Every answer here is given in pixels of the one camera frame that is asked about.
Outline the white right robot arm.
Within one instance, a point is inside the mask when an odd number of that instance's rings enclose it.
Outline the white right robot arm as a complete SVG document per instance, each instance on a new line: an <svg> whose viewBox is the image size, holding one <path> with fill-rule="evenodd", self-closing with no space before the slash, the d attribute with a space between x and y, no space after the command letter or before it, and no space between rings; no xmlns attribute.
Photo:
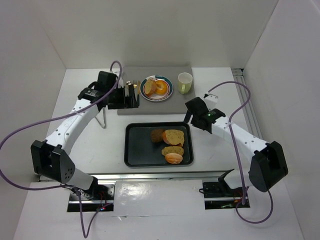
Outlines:
<svg viewBox="0 0 320 240"><path fill-rule="evenodd" d="M217 108L209 109L206 102L196 97L186 102L184 122L195 128L222 138L227 143L236 143L237 150L249 161L249 170L229 170L222 175L222 182L230 189L255 187L265 193L286 175L289 170L282 146L255 137L235 123Z"/></svg>

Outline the orange bagel bread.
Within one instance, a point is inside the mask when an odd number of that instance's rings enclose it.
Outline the orange bagel bread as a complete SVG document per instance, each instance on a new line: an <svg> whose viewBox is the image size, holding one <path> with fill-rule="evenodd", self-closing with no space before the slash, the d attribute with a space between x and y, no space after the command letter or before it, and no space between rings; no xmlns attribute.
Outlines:
<svg viewBox="0 0 320 240"><path fill-rule="evenodd" d="M164 80L156 80L156 89L155 89L155 94L163 96L166 94L168 90L167 83Z"/></svg>

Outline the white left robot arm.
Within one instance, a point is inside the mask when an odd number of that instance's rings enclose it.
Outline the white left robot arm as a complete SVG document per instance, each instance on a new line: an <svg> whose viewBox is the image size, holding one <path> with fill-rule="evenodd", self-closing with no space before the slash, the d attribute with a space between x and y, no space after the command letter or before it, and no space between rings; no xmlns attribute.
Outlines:
<svg viewBox="0 0 320 240"><path fill-rule="evenodd" d="M133 109L139 107L139 83L124 82L112 72L100 71L97 81L84 88L77 96L71 116L45 140L32 143L31 157L34 172L61 184L76 187L90 200L107 192L98 179L76 168L70 158L71 150L88 123L105 109Z"/></svg>

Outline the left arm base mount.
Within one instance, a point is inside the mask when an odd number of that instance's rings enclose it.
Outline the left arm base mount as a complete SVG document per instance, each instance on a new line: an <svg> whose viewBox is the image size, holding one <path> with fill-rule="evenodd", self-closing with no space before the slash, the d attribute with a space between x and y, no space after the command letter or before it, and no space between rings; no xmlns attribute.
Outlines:
<svg viewBox="0 0 320 240"><path fill-rule="evenodd" d="M83 212L113 212L114 211L114 196L115 196L115 183L105 184L106 189L101 193L98 193L98 197L90 198L86 197L84 193L81 193L81 203ZM68 213L79 213L80 202L77 194L72 191L69 194L69 200L67 205Z"/></svg>

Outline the metal bread tongs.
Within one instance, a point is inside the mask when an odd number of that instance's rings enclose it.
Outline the metal bread tongs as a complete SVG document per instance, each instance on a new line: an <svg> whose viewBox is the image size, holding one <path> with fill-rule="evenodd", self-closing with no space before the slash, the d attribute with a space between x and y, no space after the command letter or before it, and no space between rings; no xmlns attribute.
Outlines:
<svg viewBox="0 0 320 240"><path fill-rule="evenodd" d="M101 110L101 116L102 118L100 118L98 115L95 117L95 120L97 121L97 123L100 125L100 127L102 129L106 129L107 128L107 121L106 121L106 109L102 108Z"/></svg>

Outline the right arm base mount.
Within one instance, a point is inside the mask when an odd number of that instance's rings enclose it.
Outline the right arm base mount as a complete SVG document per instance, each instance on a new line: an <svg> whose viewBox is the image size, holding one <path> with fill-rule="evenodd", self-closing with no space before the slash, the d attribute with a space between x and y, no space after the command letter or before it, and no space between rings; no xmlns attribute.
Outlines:
<svg viewBox="0 0 320 240"><path fill-rule="evenodd" d="M221 182L203 182L202 188L198 190L204 197L204 207L206 210L235 209L237 204L240 208L249 208L249 198L245 198L242 205L242 188L231 189L223 186Z"/></svg>

